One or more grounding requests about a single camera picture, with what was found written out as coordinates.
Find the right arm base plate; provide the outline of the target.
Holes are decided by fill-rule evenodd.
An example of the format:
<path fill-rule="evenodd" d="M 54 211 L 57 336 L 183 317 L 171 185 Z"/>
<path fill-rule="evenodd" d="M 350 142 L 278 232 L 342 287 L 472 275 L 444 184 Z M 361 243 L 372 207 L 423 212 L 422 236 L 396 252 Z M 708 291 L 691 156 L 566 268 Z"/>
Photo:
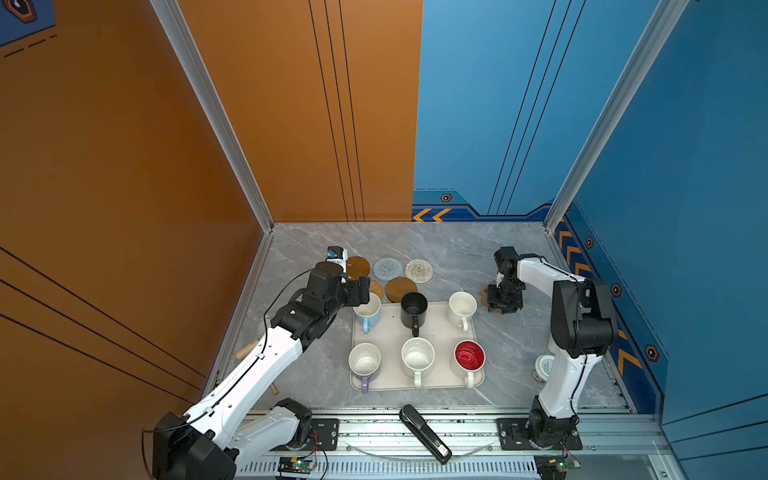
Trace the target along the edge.
<path fill-rule="evenodd" d="M 552 446 L 537 446 L 530 440 L 528 419 L 523 417 L 502 417 L 496 420 L 497 434 L 504 451 L 555 451 L 562 449 L 561 443 Z"/>

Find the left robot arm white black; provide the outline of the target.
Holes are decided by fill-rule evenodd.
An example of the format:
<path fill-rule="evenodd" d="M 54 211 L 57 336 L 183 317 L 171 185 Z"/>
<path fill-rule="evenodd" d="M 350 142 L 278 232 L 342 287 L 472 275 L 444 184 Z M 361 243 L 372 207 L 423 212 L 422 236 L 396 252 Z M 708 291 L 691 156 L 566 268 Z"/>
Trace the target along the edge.
<path fill-rule="evenodd" d="M 167 413 L 149 430 L 142 448 L 151 479 L 232 479 L 253 457 L 275 447 L 301 446 L 312 412 L 294 400 L 278 402 L 259 420 L 242 424 L 277 377 L 332 325 L 339 311 L 370 300 L 370 279 L 353 279 L 336 262 L 307 271 L 296 291 L 270 320 L 253 350 L 214 390 L 183 415 Z"/>

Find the blue grey woven coaster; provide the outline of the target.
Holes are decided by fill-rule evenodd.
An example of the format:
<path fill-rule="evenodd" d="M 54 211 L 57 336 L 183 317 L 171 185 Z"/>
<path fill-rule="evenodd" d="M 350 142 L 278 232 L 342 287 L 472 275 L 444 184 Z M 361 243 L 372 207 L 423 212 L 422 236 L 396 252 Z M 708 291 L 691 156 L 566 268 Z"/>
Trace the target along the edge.
<path fill-rule="evenodd" d="M 404 273 L 404 267 L 400 261 L 386 257 L 375 262 L 372 272 L 379 280 L 389 282 L 401 277 Z"/>

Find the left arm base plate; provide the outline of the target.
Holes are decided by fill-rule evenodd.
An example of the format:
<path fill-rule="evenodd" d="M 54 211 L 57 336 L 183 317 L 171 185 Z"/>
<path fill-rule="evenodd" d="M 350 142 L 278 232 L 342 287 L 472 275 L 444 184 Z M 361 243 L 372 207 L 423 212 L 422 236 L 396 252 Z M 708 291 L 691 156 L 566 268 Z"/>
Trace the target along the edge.
<path fill-rule="evenodd" d="M 291 442 L 272 449 L 277 451 L 310 451 L 319 445 L 326 453 L 335 451 L 339 440 L 338 418 L 313 418 L 308 434 L 299 443 Z"/>

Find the glossy dark brown coaster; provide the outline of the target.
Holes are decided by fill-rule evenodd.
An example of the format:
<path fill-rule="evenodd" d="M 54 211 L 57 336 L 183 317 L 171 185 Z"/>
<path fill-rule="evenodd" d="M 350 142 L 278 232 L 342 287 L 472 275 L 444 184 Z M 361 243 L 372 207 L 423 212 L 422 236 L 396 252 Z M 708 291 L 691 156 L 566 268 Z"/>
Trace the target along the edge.
<path fill-rule="evenodd" d="M 368 277 L 370 274 L 370 263 L 361 256 L 350 257 L 346 261 L 346 273 L 353 280 Z"/>

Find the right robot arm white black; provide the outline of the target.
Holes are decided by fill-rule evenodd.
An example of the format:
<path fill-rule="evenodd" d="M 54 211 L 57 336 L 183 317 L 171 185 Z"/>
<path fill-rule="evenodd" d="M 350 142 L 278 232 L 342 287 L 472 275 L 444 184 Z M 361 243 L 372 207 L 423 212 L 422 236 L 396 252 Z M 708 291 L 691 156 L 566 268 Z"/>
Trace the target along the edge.
<path fill-rule="evenodd" d="M 591 370 L 618 337 L 610 288 L 601 279 L 570 273 L 512 246 L 499 248 L 494 261 L 496 282 L 487 287 L 490 311 L 517 312 L 528 287 L 551 300 L 554 361 L 545 386 L 534 397 L 526 430 L 540 449 L 563 445 L 577 429 L 577 406 Z"/>

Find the white multicolour woven coaster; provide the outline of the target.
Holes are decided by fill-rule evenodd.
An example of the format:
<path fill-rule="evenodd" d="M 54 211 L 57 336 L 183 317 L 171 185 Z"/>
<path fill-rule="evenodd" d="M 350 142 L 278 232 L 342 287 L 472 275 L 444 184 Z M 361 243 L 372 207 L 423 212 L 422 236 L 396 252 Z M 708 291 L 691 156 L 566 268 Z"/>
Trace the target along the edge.
<path fill-rule="evenodd" d="M 432 265 L 424 259 L 414 259 L 409 261 L 404 269 L 408 279 L 416 284 L 424 284 L 432 279 L 434 270 Z"/>

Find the cork paw print coaster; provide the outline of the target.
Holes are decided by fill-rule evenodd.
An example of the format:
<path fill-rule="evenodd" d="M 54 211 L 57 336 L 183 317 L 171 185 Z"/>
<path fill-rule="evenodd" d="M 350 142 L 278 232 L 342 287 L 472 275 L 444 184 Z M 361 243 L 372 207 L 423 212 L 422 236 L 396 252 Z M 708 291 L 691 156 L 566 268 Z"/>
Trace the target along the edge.
<path fill-rule="evenodd" d="M 480 291 L 481 304 L 489 310 L 498 308 L 498 292 L 496 284 L 489 284 Z"/>

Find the round wooden coaster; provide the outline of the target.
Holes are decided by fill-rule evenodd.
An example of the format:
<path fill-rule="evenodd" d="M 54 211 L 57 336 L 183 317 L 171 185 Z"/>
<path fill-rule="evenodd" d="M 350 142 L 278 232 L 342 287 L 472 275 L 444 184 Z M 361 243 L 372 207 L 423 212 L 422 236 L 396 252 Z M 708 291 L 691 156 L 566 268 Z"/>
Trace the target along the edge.
<path fill-rule="evenodd" d="M 407 277 L 394 278 L 385 287 L 385 296 L 392 303 L 401 303 L 405 295 L 417 292 L 416 283 Z"/>

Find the rattan woven coaster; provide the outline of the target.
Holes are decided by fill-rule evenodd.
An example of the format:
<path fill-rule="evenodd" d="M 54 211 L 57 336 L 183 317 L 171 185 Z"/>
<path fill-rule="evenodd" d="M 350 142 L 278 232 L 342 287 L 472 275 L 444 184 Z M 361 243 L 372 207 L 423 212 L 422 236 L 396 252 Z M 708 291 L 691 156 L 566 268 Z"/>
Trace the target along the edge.
<path fill-rule="evenodd" d="M 371 293 L 375 294 L 380 300 L 384 300 L 385 291 L 384 291 L 384 288 L 378 282 L 371 280 L 369 290 Z"/>

